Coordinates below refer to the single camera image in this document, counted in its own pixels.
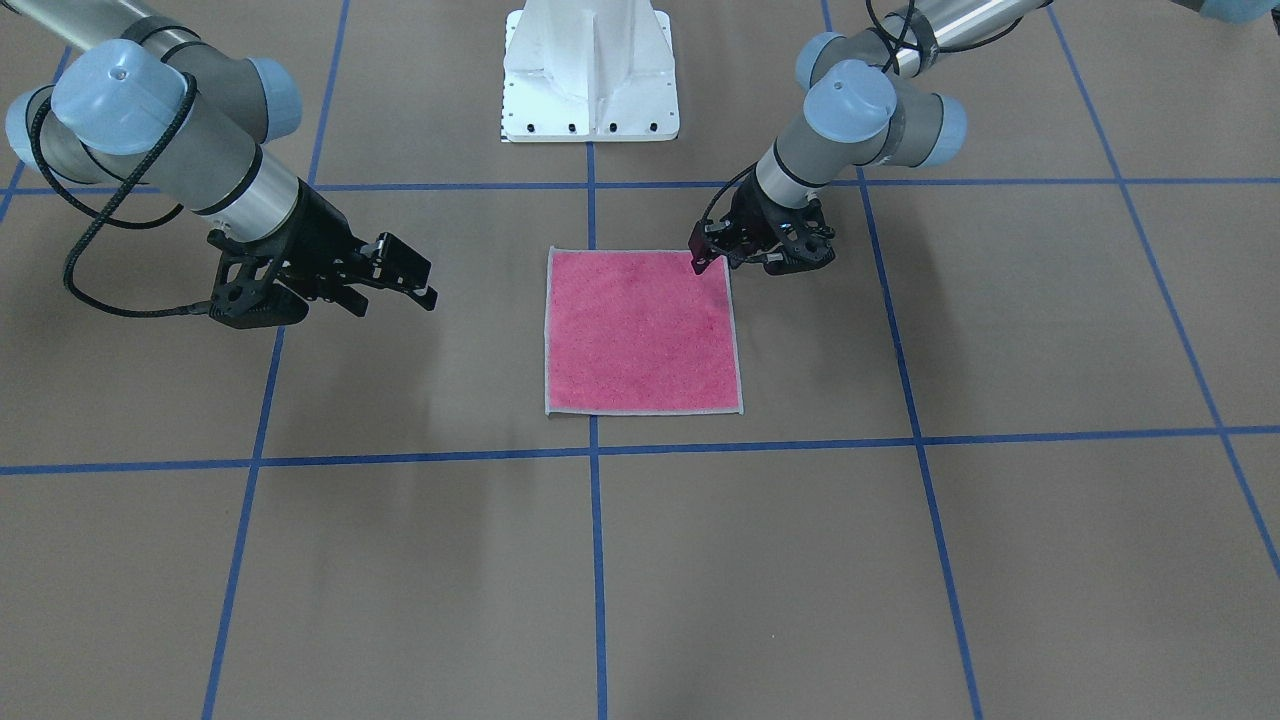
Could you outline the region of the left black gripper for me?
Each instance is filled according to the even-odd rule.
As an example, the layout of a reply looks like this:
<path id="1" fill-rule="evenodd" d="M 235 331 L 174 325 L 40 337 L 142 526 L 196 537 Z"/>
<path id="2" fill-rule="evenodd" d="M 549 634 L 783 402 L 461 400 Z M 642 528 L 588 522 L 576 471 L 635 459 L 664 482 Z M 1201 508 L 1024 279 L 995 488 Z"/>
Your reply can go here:
<path id="1" fill-rule="evenodd" d="M 758 187 L 758 182 L 745 179 L 733 191 L 728 213 L 721 218 L 728 224 L 722 238 L 721 223 L 696 222 L 690 233 L 692 272 L 701 275 L 721 256 L 730 269 L 739 269 L 742 264 L 764 265 L 765 254 L 776 243 L 764 218 L 767 201 L 772 200 Z"/>

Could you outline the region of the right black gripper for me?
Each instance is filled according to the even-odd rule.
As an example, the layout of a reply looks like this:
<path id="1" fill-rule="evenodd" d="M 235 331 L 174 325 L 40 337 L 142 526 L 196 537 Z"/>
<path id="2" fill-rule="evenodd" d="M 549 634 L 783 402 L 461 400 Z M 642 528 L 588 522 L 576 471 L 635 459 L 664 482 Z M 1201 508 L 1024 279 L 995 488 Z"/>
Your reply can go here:
<path id="1" fill-rule="evenodd" d="M 346 217 L 308 184 L 300 184 L 285 217 L 265 236 L 241 240 L 229 222 L 214 228 L 233 240 L 253 242 L 287 231 L 291 249 L 278 281 L 306 301 L 335 304 L 355 316 L 365 316 L 369 299 L 356 284 L 389 290 L 434 311 L 438 292 L 428 283 L 431 263 L 390 232 L 366 243 L 352 234 Z"/>

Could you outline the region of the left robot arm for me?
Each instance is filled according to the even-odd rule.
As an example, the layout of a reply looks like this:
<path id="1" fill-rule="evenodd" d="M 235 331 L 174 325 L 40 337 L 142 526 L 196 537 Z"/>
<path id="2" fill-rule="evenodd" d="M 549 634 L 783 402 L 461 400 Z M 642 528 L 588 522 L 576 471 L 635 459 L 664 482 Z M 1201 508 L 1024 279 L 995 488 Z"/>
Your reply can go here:
<path id="1" fill-rule="evenodd" d="M 1275 1 L 1178 1 L 1165 14 L 1140 14 L 1129 1 L 1094 1 L 1100 40 L 1075 69 L 1103 73 L 1106 96 L 1144 106 L 1132 123 L 1167 156 L 1181 154 L 1172 129 L 1213 136 L 1220 161 L 1277 161 L 1277 110 L 1245 99 L 1248 83 L 1277 91 L 1277 54 L 1235 41 L 1239 28 L 1277 22 Z M 823 190 L 855 167 L 940 167 L 966 140 L 965 106 L 916 87 L 948 56 L 975 53 L 1012 33 L 1047 1 L 908 1 L 855 35 L 826 32 L 800 51 L 795 77 L 804 92 L 797 115 L 762 158 L 728 181 L 727 213 L 707 208 L 689 240 L 696 275 L 717 260 L 728 269 L 759 265 L 769 275 L 813 272 L 835 260 L 836 231 Z"/>

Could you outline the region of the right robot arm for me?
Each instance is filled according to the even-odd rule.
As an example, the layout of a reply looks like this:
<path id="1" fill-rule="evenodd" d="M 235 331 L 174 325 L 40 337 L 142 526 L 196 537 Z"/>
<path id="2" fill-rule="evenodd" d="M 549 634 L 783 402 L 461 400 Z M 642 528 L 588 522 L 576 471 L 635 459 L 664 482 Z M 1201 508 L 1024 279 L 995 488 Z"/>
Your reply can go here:
<path id="1" fill-rule="evenodd" d="M 140 186 L 210 224 L 219 254 L 209 299 L 152 310 L 205 315 L 236 329 L 289 325 L 321 300 L 362 316 L 362 287 L 436 305 L 430 261 L 392 233 L 358 240 L 346 217 L 268 151 L 297 131 L 302 102 L 270 58 L 234 59 L 142 1 L 8 1 L 79 50 L 58 82 L 19 96 L 5 128 L 14 152 L 90 218 L 61 272 L 77 300 L 102 313 L 76 268 L 99 232 L 142 231 L 116 211 Z"/>

